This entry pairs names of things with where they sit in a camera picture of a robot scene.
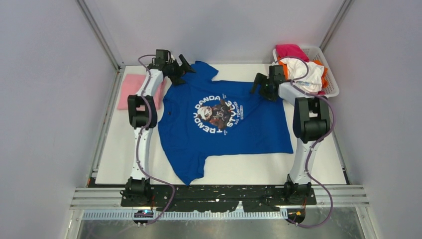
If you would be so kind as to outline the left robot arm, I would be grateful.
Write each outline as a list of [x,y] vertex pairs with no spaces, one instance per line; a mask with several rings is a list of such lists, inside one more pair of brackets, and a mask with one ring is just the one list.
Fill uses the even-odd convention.
[[153,129],[158,122],[157,108],[153,96],[165,80],[170,79],[173,85],[185,83],[183,76],[195,70],[184,55],[175,58],[171,51],[157,49],[151,55],[149,65],[141,64],[146,69],[146,80],[136,93],[127,97],[129,123],[135,136],[135,150],[132,172],[125,188],[121,190],[121,206],[147,206],[152,203],[153,190],[150,180],[153,179],[146,171],[149,161],[149,149]]

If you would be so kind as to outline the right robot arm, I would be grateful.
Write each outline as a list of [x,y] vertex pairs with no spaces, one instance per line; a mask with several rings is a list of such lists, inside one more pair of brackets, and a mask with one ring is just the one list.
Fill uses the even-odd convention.
[[311,195],[315,181],[312,169],[319,145],[331,133],[327,99],[302,90],[298,80],[288,80],[281,65],[269,66],[269,75],[257,73],[250,93],[255,91],[266,100],[274,102],[281,98],[294,107],[293,133],[297,147],[281,197],[293,205],[301,203]]

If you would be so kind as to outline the blue printed t shirt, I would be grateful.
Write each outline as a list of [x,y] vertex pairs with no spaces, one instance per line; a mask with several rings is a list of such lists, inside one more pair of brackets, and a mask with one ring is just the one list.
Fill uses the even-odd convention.
[[251,82],[216,81],[208,63],[192,67],[168,89],[158,122],[164,153],[185,185],[203,178],[210,156],[294,152],[282,99],[251,93]]

